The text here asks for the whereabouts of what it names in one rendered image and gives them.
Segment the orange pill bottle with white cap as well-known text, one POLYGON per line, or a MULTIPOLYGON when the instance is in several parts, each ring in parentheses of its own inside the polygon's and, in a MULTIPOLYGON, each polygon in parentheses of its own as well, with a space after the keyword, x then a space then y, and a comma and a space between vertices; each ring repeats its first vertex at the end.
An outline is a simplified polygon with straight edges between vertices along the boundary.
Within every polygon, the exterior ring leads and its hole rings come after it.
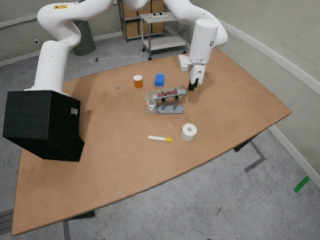
POLYGON ((142 76, 141 75, 136 75, 134 76, 134 83, 136 88, 142 88, 142 76))

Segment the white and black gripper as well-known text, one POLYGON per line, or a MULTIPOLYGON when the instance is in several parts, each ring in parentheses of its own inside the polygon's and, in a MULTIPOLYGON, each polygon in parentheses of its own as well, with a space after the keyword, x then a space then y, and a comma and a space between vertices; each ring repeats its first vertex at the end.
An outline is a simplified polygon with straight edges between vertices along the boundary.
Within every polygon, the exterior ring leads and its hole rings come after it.
POLYGON ((189 65, 188 69, 188 75, 189 75, 189 82, 188 83, 188 90, 193 91, 195 88, 197 88, 197 83, 201 85, 204 77, 204 70, 205 70, 205 65, 189 65), (199 73, 199 74, 198 74, 199 73))

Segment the white cylinder with center hole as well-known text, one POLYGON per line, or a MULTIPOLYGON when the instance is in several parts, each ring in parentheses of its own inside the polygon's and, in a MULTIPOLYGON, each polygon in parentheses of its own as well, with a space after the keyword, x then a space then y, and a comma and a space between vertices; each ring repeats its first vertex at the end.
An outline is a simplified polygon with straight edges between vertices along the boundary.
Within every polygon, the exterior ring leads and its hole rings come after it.
POLYGON ((193 124, 185 124, 181 132, 181 137, 185 141, 191 141, 196 135, 196 127, 193 124))

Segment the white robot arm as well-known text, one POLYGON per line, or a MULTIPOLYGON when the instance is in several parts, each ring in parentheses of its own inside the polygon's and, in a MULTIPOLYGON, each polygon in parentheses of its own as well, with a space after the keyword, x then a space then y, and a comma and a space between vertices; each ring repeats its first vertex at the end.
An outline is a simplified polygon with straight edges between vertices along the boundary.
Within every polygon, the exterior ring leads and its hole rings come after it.
MULTIPOLYGON (((130 11, 140 11, 150 1, 123 0, 130 11)), ((187 65, 207 64, 212 50, 226 44, 228 36, 225 29, 212 14, 192 5, 189 0, 162 1, 179 23, 195 27, 189 57, 178 57, 180 70, 187 72, 187 65)), ((81 32, 71 19, 97 19, 111 10, 113 2, 114 0, 81 0, 53 3, 39 10, 37 19, 40 26, 59 42, 44 42, 40 51, 35 85, 25 91, 45 89, 67 95, 63 93, 63 88, 69 51, 77 46, 82 38, 81 32)))

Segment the blue block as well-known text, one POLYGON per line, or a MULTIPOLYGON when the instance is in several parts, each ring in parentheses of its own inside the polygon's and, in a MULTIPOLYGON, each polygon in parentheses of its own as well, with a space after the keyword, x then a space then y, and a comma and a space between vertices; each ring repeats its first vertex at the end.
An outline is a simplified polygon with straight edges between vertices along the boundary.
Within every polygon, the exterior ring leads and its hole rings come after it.
POLYGON ((164 74, 156 74, 155 80, 154 80, 154 86, 162 86, 164 83, 164 74))

